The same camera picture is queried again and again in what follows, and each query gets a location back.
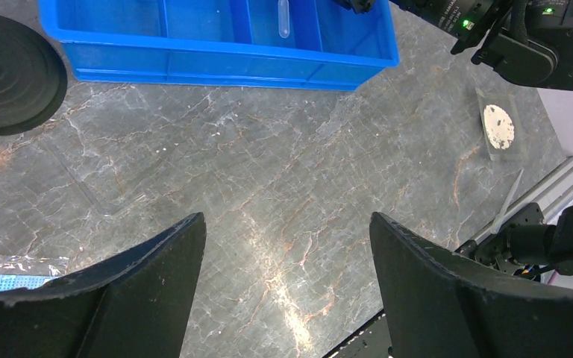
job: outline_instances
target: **blue plastic bin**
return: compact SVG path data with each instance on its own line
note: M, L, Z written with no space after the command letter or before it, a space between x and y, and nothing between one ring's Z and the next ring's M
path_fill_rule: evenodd
M47 34L82 81L352 91L398 50L387 1L354 14L333 0L39 0Z

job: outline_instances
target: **black cable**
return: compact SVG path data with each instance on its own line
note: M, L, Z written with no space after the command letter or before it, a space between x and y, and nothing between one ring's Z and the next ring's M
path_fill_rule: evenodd
M554 270L554 267L553 267L552 265L548 265L548 266L546 266L546 267L544 267L544 268L540 268L540 269L535 270L535 271L530 271L530 272L527 272L527 273L525 273L525 274L520 274L520 275L517 276L517 277L521 277L521 278L533 278L533 277L535 277L535 276L539 276L539 275L541 275L541 274L544 274L544 273L546 273L546 272L550 272L550 271L552 271L552 270Z

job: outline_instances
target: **plastic test tube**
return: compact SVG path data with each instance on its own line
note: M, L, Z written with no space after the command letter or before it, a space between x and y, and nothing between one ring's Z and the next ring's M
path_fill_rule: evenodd
M283 39L291 34L289 0L278 0L278 32Z

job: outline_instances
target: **gray marble surface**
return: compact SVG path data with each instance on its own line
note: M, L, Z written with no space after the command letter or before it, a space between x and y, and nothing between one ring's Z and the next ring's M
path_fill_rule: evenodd
M35 1L0 14L40 29ZM202 211L181 356L320 357L381 308L371 212L455 248L521 167L519 194L563 160L535 90L394 20L402 64L355 93L70 81L50 122L0 138L0 255L75 271ZM516 96L527 160L489 160L476 87Z

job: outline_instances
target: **black foam pad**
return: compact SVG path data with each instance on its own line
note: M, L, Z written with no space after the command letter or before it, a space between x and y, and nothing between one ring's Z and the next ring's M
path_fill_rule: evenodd
M0 16L0 136L46 122L63 103L66 88L64 63L49 42Z

